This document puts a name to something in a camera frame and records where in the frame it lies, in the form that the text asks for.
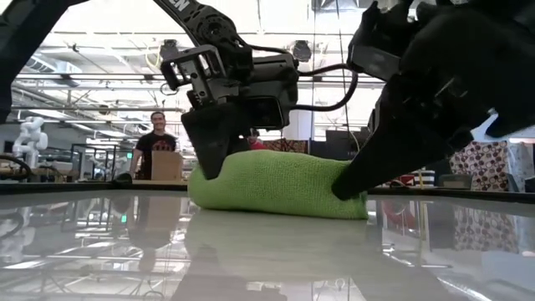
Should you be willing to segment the person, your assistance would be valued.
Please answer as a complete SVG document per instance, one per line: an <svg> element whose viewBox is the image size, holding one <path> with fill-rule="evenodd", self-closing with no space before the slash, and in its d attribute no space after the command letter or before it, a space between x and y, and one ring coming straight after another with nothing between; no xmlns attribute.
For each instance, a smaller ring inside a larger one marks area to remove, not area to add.
<svg viewBox="0 0 535 301"><path fill-rule="evenodd" d="M129 173L140 180L152 177L152 153L154 151L176 150L176 138L166 132L166 116L155 111L150 116L153 130L137 141L132 154Z"/></svg>
<svg viewBox="0 0 535 301"><path fill-rule="evenodd" d="M267 150L268 148L263 144L259 138L260 134L258 130L251 128L250 135L247 138L247 142L252 150Z"/></svg>

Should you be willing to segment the brown floral cloth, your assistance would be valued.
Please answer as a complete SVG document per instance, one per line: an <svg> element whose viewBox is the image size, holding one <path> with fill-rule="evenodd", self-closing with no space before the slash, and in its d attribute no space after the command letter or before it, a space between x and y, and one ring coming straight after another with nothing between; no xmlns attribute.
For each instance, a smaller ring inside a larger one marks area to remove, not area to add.
<svg viewBox="0 0 535 301"><path fill-rule="evenodd" d="M265 140L263 144L272 151L294 152L308 154L307 140Z"/></svg>

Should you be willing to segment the white robot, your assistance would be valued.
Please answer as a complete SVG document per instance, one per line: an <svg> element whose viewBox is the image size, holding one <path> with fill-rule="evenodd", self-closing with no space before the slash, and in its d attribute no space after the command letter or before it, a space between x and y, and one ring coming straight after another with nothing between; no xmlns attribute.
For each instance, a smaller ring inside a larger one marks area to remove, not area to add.
<svg viewBox="0 0 535 301"><path fill-rule="evenodd" d="M13 155L30 167L36 168L38 155L48 147L48 135L42 132L42 117L27 117L20 125L20 133L13 143Z"/></svg>

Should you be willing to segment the black metal frame cage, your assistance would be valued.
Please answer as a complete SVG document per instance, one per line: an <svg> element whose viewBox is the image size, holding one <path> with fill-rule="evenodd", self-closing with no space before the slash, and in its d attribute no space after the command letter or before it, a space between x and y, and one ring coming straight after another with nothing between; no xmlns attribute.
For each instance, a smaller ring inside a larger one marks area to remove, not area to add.
<svg viewBox="0 0 535 301"><path fill-rule="evenodd" d="M112 181L130 169L130 145L72 144L70 160L80 181Z"/></svg>

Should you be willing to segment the cardboard box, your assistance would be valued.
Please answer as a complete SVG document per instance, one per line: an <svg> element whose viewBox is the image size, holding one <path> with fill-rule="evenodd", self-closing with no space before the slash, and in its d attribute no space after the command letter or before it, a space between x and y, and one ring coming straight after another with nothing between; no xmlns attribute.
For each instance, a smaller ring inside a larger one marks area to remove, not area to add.
<svg viewBox="0 0 535 301"><path fill-rule="evenodd" d="M182 156L178 152L156 150L152 152L152 181L181 181Z"/></svg>

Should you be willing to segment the black table frame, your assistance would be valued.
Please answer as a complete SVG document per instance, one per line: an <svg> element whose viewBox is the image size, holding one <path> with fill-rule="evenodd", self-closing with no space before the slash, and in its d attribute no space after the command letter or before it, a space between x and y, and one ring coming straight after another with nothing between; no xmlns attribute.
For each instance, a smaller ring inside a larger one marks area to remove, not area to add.
<svg viewBox="0 0 535 301"><path fill-rule="evenodd" d="M30 193L56 193L77 191L113 191L113 190L142 190L142 191L187 191L187 186L178 184L115 184L114 182L81 182L81 183L8 183L0 184L0 196ZM497 192L497 191L468 191L443 188L373 188L369 195L399 195L399 196L443 196L493 202L522 203L535 205L535 193Z"/></svg>

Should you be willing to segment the black hoop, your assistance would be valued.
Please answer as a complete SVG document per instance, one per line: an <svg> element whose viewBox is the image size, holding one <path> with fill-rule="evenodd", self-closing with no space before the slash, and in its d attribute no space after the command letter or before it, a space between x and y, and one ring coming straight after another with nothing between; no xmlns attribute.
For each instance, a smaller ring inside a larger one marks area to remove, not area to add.
<svg viewBox="0 0 535 301"><path fill-rule="evenodd" d="M12 163L15 163L20 166L20 168L23 170L23 173L19 174L2 174L0 173L0 181L5 180L12 180L12 181L24 181L29 179L32 176L35 176L35 173L33 172L32 168L24 161L18 159L14 156L9 155L0 155L0 160L9 161Z"/></svg>

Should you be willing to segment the silver ceiling duct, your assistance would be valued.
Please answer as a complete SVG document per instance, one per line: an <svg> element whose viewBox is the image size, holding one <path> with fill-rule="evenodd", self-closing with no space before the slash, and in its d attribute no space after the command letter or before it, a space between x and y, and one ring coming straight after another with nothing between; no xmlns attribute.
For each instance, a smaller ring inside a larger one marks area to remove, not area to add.
<svg viewBox="0 0 535 301"><path fill-rule="evenodd" d="M47 62L38 56L33 55L25 64L27 68L37 73L44 74L81 74L82 69L70 62L57 60Z"/></svg>

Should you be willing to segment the tan wooden board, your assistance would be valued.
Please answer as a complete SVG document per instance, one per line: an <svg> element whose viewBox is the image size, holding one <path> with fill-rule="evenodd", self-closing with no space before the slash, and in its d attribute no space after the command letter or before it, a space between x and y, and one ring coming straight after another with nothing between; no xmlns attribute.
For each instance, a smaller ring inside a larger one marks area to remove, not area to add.
<svg viewBox="0 0 535 301"><path fill-rule="evenodd" d="M187 186L187 181L153 181L153 180L133 180L132 184L139 185L160 185L160 186Z"/></svg>

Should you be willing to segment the polka dot fabric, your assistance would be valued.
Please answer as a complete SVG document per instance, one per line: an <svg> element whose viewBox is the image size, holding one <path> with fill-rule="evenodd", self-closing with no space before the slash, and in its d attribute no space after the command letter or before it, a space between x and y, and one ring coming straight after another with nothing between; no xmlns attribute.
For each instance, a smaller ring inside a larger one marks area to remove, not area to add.
<svg viewBox="0 0 535 301"><path fill-rule="evenodd" d="M471 142L449 160L453 174L471 176L473 191L525 192L521 148L509 141Z"/></svg>

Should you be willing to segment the black round hanging device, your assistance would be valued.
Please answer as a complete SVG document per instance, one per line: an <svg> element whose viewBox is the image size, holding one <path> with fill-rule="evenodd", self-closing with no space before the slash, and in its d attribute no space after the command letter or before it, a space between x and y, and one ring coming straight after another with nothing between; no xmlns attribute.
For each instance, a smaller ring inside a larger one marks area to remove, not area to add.
<svg viewBox="0 0 535 301"><path fill-rule="evenodd" d="M293 57L299 62L308 62L312 58L312 51L307 40L296 40L292 50Z"/></svg>
<svg viewBox="0 0 535 301"><path fill-rule="evenodd" d="M163 60L174 59L179 53L175 39L165 39L160 46L160 56Z"/></svg>

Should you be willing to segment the green towel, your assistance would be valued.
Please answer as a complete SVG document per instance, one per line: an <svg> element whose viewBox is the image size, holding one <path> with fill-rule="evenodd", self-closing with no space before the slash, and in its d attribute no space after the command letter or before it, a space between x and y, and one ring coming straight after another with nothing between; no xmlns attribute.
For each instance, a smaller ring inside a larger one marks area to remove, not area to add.
<svg viewBox="0 0 535 301"><path fill-rule="evenodd" d="M365 220L365 193L341 201L331 191L348 164L304 153L249 150L228 156L211 180L197 166L187 192L203 209Z"/></svg>

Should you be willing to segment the black monitor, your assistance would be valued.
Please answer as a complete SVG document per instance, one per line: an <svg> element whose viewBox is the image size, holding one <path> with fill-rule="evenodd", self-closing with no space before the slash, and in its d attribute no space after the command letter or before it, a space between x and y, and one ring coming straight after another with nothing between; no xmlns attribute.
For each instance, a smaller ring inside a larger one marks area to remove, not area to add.
<svg viewBox="0 0 535 301"><path fill-rule="evenodd" d="M341 161L353 159L369 135L370 132L366 129L359 131L327 130L326 147L329 158Z"/></svg>

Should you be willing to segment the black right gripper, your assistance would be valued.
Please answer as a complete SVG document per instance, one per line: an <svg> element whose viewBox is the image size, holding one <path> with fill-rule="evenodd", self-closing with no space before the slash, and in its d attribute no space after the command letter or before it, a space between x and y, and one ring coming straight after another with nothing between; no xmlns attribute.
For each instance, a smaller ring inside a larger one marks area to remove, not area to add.
<svg viewBox="0 0 535 301"><path fill-rule="evenodd" d="M535 0L372 2L348 48L348 64L385 81L383 102L401 105L446 137L491 121L503 137L535 125Z"/></svg>

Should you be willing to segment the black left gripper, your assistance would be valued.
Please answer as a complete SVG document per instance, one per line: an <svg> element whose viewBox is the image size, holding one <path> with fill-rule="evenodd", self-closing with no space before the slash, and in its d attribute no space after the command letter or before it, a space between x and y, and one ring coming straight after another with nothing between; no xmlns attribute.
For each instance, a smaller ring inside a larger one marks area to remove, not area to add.
<svg viewBox="0 0 535 301"><path fill-rule="evenodd" d="M191 86L188 98L195 110L183 114L181 122L207 180L219 176L227 156L250 149L251 129L243 124L249 124L242 107L246 98L275 97L289 116L298 100L297 65L285 52L254 58L240 50L221 56L209 44L162 61L160 71L170 89ZM222 108L225 103L236 108Z"/></svg>

